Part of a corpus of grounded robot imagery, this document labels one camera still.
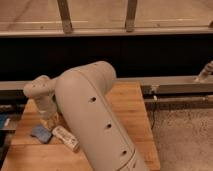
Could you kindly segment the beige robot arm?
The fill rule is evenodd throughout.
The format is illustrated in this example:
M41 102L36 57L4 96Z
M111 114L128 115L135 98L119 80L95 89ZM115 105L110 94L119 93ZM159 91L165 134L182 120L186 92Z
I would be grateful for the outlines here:
M62 113L94 171L150 171L105 98L115 80L113 66L98 61L53 79L41 75L23 93L36 102L42 119Z

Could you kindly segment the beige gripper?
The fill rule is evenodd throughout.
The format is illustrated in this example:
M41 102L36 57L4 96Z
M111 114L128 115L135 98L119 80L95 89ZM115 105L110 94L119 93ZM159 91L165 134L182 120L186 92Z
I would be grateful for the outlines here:
M38 112L41 116L41 124L52 131L60 122L59 114L56 113L56 105L50 96L35 99Z

